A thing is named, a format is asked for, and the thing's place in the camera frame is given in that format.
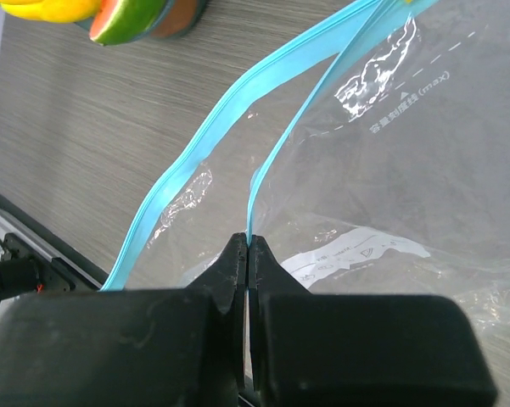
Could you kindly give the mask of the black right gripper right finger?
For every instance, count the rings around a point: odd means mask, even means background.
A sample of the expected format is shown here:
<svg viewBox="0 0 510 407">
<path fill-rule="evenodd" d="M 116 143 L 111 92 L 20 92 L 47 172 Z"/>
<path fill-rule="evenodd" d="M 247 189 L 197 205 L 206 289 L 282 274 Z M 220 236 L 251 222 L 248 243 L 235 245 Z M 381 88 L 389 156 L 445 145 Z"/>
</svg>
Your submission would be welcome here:
<svg viewBox="0 0 510 407">
<path fill-rule="evenodd" d="M 498 389 L 452 300 L 314 294 L 253 236 L 253 382 L 264 406 L 492 406 Z"/>
</svg>

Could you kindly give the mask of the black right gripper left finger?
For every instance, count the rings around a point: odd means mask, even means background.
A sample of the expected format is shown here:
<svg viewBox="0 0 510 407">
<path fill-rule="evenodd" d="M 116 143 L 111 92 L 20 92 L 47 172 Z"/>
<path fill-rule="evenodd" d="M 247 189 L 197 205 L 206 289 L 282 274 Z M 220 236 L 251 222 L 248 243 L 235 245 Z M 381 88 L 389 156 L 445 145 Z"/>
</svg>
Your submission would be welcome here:
<svg viewBox="0 0 510 407">
<path fill-rule="evenodd" d="M 235 406 L 247 242 L 183 288 L 41 293 L 0 318 L 0 406 Z"/>
</svg>

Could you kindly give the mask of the clear zip top bag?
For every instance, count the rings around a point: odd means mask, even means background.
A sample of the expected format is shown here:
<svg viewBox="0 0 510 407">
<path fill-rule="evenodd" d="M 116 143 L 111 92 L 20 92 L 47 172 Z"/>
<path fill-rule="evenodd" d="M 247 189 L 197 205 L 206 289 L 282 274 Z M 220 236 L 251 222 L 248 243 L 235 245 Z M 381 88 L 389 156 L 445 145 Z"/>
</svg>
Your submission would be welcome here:
<svg viewBox="0 0 510 407">
<path fill-rule="evenodd" d="M 510 1 L 356 1 L 243 74 L 104 283 L 184 287 L 264 237 L 314 293 L 437 293 L 510 325 Z"/>
</svg>

